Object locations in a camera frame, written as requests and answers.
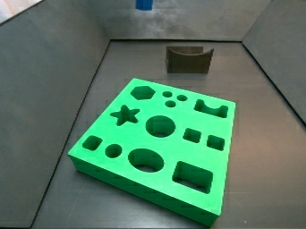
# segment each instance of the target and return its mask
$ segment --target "green foam block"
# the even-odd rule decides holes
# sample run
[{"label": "green foam block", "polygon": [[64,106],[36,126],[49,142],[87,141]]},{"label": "green foam block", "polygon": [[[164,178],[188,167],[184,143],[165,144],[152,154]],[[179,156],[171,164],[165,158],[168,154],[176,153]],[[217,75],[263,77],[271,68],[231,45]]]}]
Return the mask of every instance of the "green foam block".
[{"label": "green foam block", "polygon": [[76,169],[211,226],[235,104],[132,79],[69,150]]}]

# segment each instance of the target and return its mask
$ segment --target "circular hole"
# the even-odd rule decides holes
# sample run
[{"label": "circular hole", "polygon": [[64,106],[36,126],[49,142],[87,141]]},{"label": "circular hole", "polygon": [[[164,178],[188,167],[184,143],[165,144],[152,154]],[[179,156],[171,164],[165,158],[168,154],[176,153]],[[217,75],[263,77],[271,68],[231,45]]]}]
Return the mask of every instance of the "circular hole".
[{"label": "circular hole", "polygon": [[105,149],[105,154],[109,158],[115,158],[120,155],[121,153],[121,147],[117,144],[108,145]]},{"label": "circular hole", "polygon": [[175,107],[175,101],[165,101],[164,104],[167,107]]},{"label": "circular hole", "polygon": [[175,122],[168,117],[157,115],[148,119],[145,130],[153,137],[164,138],[173,133]]},{"label": "circular hole", "polygon": [[183,96],[183,95],[179,95],[179,96],[176,97],[176,99],[177,99],[179,101],[187,101],[187,97]]},{"label": "circular hole", "polygon": [[147,148],[137,148],[129,153],[131,165],[145,173],[157,172],[164,167],[160,155]]},{"label": "circular hole", "polygon": [[165,98],[169,98],[169,97],[172,96],[172,92],[165,91],[165,92],[163,93],[163,96],[164,96]]}]

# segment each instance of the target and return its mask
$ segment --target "star-shaped hole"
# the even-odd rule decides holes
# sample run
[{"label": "star-shaped hole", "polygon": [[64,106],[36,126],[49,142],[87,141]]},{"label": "star-shaped hole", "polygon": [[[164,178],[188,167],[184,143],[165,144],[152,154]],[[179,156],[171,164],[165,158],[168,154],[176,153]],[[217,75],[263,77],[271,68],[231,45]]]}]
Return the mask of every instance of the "star-shaped hole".
[{"label": "star-shaped hole", "polygon": [[117,126],[121,126],[125,122],[137,123],[137,119],[135,115],[140,112],[140,109],[129,110],[125,105],[120,107],[117,112],[111,113],[112,117],[117,118]]}]

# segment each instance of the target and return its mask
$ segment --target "cutout hole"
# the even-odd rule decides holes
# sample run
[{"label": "cutout hole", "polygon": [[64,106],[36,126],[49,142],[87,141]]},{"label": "cutout hole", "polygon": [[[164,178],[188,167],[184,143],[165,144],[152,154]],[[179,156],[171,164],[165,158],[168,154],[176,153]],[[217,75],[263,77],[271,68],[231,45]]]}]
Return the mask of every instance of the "cutout hole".
[{"label": "cutout hole", "polygon": [[155,90],[148,86],[137,86],[131,91],[131,95],[137,100],[151,99],[153,97],[153,94],[155,94]]},{"label": "cutout hole", "polygon": [[227,117],[227,111],[228,111],[227,106],[220,106],[219,108],[209,108],[205,106],[205,103],[201,99],[197,99],[193,109],[195,109],[195,111],[199,111],[199,112],[205,113],[208,115],[217,116],[219,118]]},{"label": "cutout hole", "polygon": [[164,96],[165,98],[169,98],[169,97],[172,96],[172,92],[164,91],[163,96]]},{"label": "cutout hole", "polygon": [[147,132],[156,138],[169,136],[175,131],[175,122],[165,116],[153,116],[145,123]]},{"label": "cutout hole", "polygon": [[176,99],[177,99],[179,101],[187,101],[187,97],[183,96],[183,95],[179,95],[179,96],[176,97]]},{"label": "cutout hole", "polygon": [[224,139],[213,136],[213,135],[209,135],[208,136],[208,139],[207,139],[207,146],[209,148],[215,148],[216,150],[219,151],[223,151],[223,148],[224,148]]},{"label": "cutout hole", "polygon": [[160,155],[147,148],[132,150],[128,159],[131,165],[145,173],[155,173],[164,167]]},{"label": "cutout hole", "polygon": [[117,144],[108,145],[105,148],[105,154],[109,158],[115,158],[120,155],[121,153],[121,147]]},{"label": "cutout hole", "polygon": [[117,112],[111,113],[109,115],[117,118],[117,126],[121,126],[125,122],[137,123],[136,114],[140,112],[140,109],[129,109],[127,105],[120,107]]},{"label": "cutout hole", "polygon": [[165,101],[164,104],[167,107],[175,107],[175,101]]},{"label": "cutout hole", "polygon": [[201,133],[192,129],[185,129],[183,139],[199,143]]},{"label": "cutout hole", "polygon": [[212,182],[212,172],[188,163],[177,162],[172,180],[189,189],[208,194]]},{"label": "cutout hole", "polygon": [[88,150],[93,151],[97,149],[100,142],[101,139],[99,137],[89,136],[83,143],[83,148],[87,148]]}]

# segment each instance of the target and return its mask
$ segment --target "square hole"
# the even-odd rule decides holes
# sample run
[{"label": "square hole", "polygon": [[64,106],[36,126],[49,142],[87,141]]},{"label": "square hole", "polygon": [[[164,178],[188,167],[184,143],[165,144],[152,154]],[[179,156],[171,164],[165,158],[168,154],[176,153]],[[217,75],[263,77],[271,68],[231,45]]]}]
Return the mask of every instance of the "square hole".
[{"label": "square hole", "polygon": [[208,136],[208,139],[207,139],[207,146],[209,148],[215,148],[216,150],[219,151],[223,151],[223,148],[224,148],[224,139],[213,136],[213,135],[209,135]]},{"label": "square hole", "polygon": [[187,128],[183,139],[199,143],[200,134],[199,131]]},{"label": "square hole", "polygon": [[192,190],[208,194],[212,182],[212,172],[179,161],[176,163],[172,181],[187,186]]},{"label": "square hole", "polygon": [[101,142],[101,139],[96,136],[89,136],[83,143],[83,148],[89,149],[91,151],[96,150]]}]

